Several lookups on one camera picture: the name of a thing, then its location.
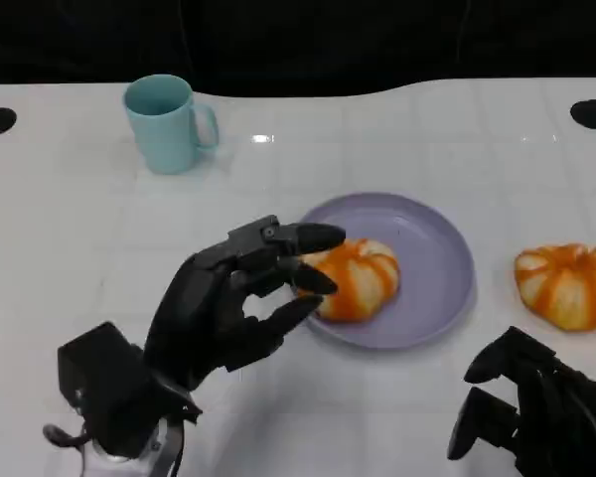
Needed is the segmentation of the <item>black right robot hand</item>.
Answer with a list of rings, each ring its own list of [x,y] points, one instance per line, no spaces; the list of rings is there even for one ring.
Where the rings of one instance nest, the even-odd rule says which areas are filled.
[[[473,360],[471,389],[448,445],[462,459],[477,440],[504,448],[522,476],[596,476],[596,382],[510,327]]]

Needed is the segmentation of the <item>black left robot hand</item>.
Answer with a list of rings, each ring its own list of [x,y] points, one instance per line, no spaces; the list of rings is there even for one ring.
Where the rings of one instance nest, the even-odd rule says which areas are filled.
[[[275,216],[228,232],[226,240],[191,255],[176,272],[151,323],[145,363],[192,391],[218,368],[232,372],[270,356],[338,289],[302,256],[345,239],[337,226],[282,225]],[[248,297],[263,298],[284,285],[303,293],[264,320],[244,314]]]

